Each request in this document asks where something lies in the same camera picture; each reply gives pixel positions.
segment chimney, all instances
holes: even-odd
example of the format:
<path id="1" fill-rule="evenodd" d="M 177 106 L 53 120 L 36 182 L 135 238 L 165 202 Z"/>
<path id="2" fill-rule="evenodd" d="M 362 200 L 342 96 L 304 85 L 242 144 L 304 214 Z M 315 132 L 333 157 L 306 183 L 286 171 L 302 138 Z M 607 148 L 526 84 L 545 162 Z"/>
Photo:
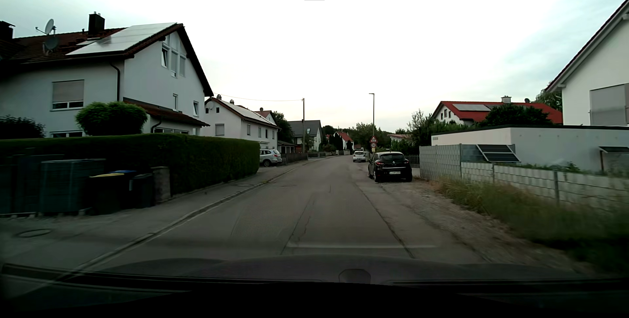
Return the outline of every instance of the chimney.
<path id="1" fill-rule="evenodd" d="M 0 40 L 11 41 L 13 39 L 13 24 L 0 21 Z"/>
<path id="2" fill-rule="evenodd" d="M 87 33 L 89 35 L 97 35 L 99 32 L 105 30 L 105 18 L 101 17 L 100 13 L 94 13 L 89 15 L 89 25 L 87 26 Z"/>

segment manhole cover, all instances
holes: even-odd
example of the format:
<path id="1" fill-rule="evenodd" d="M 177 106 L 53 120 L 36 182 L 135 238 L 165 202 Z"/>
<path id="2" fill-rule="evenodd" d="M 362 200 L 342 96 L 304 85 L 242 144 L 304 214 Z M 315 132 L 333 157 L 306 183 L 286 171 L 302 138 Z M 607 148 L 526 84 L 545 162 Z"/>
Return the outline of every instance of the manhole cover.
<path id="1" fill-rule="evenodd" d="M 38 235 L 48 234 L 51 232 L 52 230 L 50 229 L 28 230 L 28 231 L 17 233 L 15 236 L 21 237 L 21 238 L 30 238 L 30 237 L 37 237 Z"/>

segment street lamp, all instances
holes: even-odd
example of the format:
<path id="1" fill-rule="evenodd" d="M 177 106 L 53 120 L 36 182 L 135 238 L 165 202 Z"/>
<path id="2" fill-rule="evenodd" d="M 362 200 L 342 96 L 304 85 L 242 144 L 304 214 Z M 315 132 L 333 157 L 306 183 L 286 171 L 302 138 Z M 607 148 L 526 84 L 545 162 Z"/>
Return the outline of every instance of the street lamp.
<path id="1" fill-rule="evenodd" d="M 373 120 L 371 121 L 371 135 L 375 136 L 375 94 L 369 94 L 373 95 Z"/>

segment car rear window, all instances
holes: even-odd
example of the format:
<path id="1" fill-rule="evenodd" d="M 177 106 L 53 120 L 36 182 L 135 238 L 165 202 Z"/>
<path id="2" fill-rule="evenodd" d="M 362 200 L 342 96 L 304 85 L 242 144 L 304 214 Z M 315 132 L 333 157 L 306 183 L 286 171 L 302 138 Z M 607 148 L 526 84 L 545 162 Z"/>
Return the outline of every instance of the car rear window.
<path id="1" fill-rule="evenodd" d="M 404 161 L 404 155 L 400 153 L 389 153 L 383 154 L 380 156 L 380 159 L 383 161 Z"/>

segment silver car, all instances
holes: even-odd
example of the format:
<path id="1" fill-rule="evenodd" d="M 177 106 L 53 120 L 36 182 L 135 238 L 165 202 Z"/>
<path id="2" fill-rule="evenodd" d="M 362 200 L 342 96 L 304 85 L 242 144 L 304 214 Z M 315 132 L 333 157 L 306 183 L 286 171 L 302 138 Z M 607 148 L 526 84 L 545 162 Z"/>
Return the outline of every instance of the silver car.
<path id="1" fill-rule="evenodd" d="M 282 155 L 278 150 L 260 150 L 260 164 L 265 167 L 282 163 Z"/>

